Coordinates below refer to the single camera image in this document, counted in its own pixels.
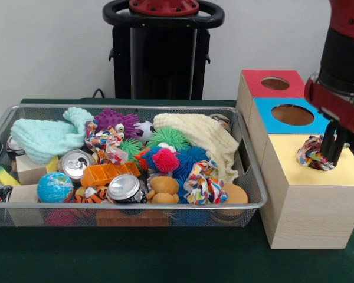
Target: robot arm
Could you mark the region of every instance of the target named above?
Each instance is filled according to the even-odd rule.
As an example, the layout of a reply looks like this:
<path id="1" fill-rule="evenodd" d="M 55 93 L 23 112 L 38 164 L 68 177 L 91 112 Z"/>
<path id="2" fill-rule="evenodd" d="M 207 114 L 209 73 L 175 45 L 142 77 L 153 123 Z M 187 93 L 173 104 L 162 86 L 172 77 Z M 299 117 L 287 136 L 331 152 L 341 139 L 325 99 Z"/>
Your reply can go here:
<path id="1" fill-rule="evenodd" d="M 321 69 L 308 79 L 305 97 L 330 120 L 321 153 L 336 164 L 348 131 L 354 133 L 354 0 L 329 1 Z"/>

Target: black robot gripper finger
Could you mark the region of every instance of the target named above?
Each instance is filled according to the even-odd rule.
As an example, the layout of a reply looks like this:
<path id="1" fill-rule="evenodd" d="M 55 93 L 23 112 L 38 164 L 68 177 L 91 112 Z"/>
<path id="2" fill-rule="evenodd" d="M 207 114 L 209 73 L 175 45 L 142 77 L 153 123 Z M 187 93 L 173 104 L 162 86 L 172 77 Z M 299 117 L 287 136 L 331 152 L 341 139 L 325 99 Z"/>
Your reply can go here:
<path id="1" fill-rule="evenodd" d="M 335 166 L 338 163 L 347 136 L 348 131 L 335 121 L 331 121 L 326 127 L 320 151 L 323 157 Z"/>

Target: green table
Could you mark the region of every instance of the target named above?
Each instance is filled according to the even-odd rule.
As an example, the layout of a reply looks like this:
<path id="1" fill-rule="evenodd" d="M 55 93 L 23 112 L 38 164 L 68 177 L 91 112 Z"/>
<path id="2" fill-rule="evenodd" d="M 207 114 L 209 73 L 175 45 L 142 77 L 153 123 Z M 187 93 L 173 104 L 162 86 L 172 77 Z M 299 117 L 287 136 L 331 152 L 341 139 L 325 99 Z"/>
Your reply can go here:
<path id="1" fill-rule="evenodd" d="M 123 100 L 23 103 L 123 104 Z M 126 104 L 234 106 L 234 101 Z M 345 250 L 273 251 L 257 212 L 245 228 L 1 228 L 0 282 L 354 282 Z"/>

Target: teddy bear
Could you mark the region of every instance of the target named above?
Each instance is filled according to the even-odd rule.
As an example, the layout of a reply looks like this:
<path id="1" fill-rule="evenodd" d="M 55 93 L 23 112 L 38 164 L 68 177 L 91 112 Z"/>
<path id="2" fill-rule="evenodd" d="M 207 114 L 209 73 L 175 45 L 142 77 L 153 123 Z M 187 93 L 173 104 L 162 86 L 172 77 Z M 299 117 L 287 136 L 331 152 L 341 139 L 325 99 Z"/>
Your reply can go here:
<path id="1" fill-rule="evenodd" d="M 178 203 L 178 182 L 175 179 L 167 176 L 154 177 L 150 186 L 147 203 Z"/>

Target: metal basket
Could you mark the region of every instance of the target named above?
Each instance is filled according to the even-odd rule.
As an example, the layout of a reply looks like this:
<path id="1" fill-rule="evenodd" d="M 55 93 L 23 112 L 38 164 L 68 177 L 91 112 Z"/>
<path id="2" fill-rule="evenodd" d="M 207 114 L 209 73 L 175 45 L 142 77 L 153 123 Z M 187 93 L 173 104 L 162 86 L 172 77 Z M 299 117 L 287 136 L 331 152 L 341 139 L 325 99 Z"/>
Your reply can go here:
<path id="1" fill-rule="evenodd" d="M 152 205 L 87 203 L 0 203 L 0 226 L 237 226 L 244 227 L 257 208 L 267 201 L 266 189 L 257 165 L 244 120 L 232 107 L 150 107 L 87 106 L 91 114 L 111 108 L 123 114 L 135 113 L 140 120 L 153 121 L 160 113 L 220 113 L 232 122 L 232 136 L 240 143 L 234 168 L 234 181 L 248 194 L 244 205 Z M 0 120 L 0 166 L 9 168 L 5 151 L 10 129 L 17 119 L 63 120 L 69 105 L 20 104 L 7 109 Z"/>

